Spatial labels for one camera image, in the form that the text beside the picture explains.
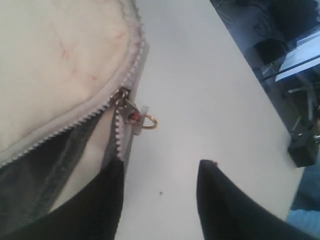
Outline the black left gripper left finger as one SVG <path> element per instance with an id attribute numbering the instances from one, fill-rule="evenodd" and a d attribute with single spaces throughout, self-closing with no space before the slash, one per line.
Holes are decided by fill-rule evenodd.
<path id="1" fill-rule="evenodd" d="M 124 173 L 124 163 L 113 159 L 66 203 L 3 239 L 115 239 L 124 201 Z"/>

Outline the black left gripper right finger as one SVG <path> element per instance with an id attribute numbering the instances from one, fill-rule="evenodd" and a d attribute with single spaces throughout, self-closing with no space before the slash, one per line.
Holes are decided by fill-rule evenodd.
<path id="1" fill-rule="evenodd" d="M 313 240 L 240 190 L 214 161 L 199 162 L 196 203 L 206 240 Z"/>

